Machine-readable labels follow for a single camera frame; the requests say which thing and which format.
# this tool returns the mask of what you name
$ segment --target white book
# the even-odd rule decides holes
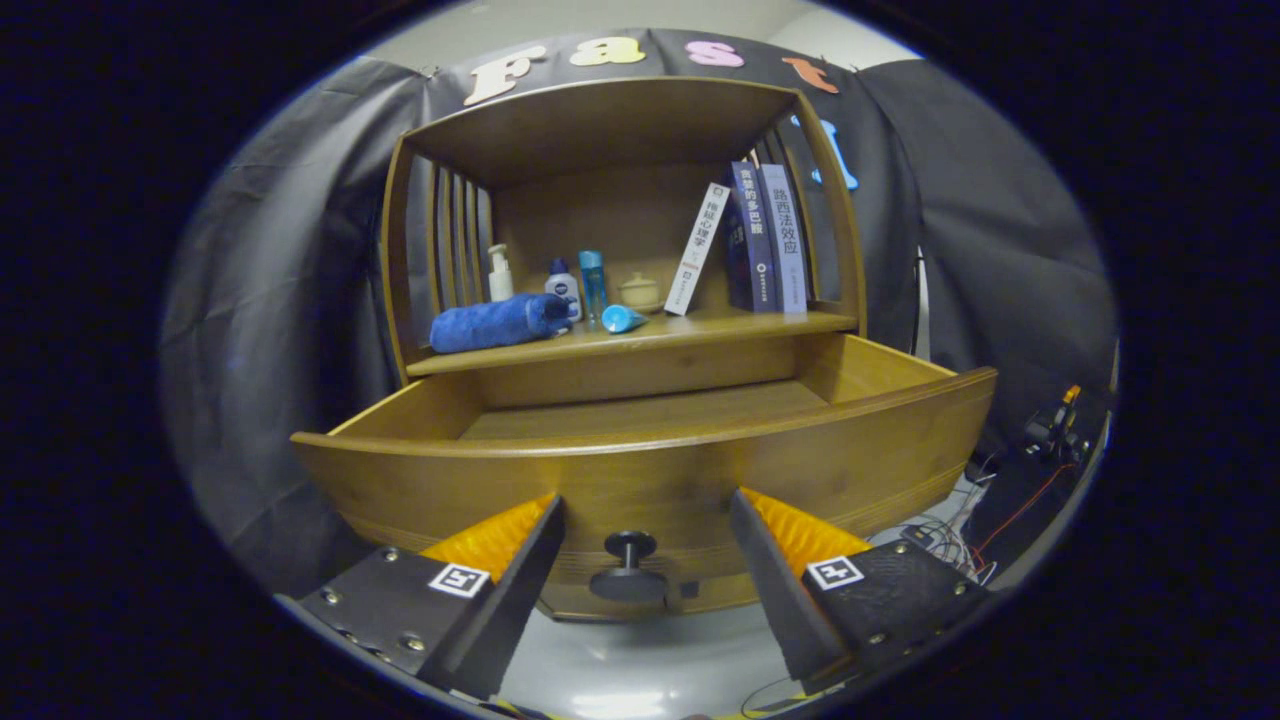
[[[809,304],[795,195],[787,184],[787,172],[782,165],[762,163],[760,179],[764,182],[773,231],[771,234],[774,243],[774,266],[778,275],[778,296],[782,300],[778,309],[783,313],[804,313],[809,309]]]
[[[707,254],[712,249],[716,228],[719,227],[727,200],[728,188],[723,184],[710,183],[707,188],[707,196],[703,197],[703,206],[698,209],[698,217],[694,218],[694,229],[689,232],[685,255],[680,259],[676,277],[671,281],[671,292],[667,293],[667,305],[663,306],[668,313],[684,315],[689,311],[689,301],[694,297],[698,275],[703,274],[703,264],[707,263]]]

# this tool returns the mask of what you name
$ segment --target drawer front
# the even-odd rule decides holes
[[[695,436],[518,443],[300,433],[294,441],[358,533],[408,550],[518,502],[561,493],[566,538],[544,610],[617,619],[754,600],[741,582],[745,565],[728,528],[728,498],[739,486],[863,536],[934,505],[977,442],[995,380],[993,370],[974,370],[785,416],[703,428]],[[617,565],[603,551],[604,538],[625,529],[657,538],[645,568],[673,585],[707,583],[705,594],[677,594],[666,609],[626,611],[584,594],[594,573]]]

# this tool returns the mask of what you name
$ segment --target wooden cabinet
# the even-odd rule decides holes
[[[516,347],[439,355],[413,331],[408,242],[426,246],[431,314],[486,300],[481,237],[508,245],[517,292],[554,256],[604,255],[611,295],[640,270],[663,286],[707,183],[755,150],[788,164],[795,115],[823,177],[840,177],[796,91],[721,79],[635,78],[529,92],[406,133],[384,206],[388,323],[403,388],[326,434],[293,437],[364,537],[421,550],[518,502],[558,492],[567,536],[541,607],[625,619],[753,602],[728,529],[739,486],[860,534],[943,498],[977,442],[996,373],[957,375],[864,340],[861,258],[847,191],[827,183],[840,287],[805,314],[728,305],[723,249],[687,316],[609,336],[577,327]],[[415,160],[425,158],[428,163]],[[411,173],[429,174],[424,238],[410,238]],[[481,193],[489,217],[481,218]],[[812,278],[818,273],[812,272]],[[604,538],[645,530],[662,603],[598,598],[617,560]]]

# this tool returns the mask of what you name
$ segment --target dark blue book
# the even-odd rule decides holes
[[[724,231],[728,247],[728,300],[753,313],[776,313],[778,281],[760,174],[751,163],[730,163]]]

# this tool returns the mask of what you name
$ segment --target white wall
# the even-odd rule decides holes
[[[846,67],[916,56],[806,0],[468,0],[424,17],[365,54],[429,73],[529,40],[623,27],[746,37]]]
[[[806,12],[777,32],[759,40],[805,55],[824,58],[828,63],[846,69],[869,68],[920,56],[849,15],[815,5],[809,5]]]

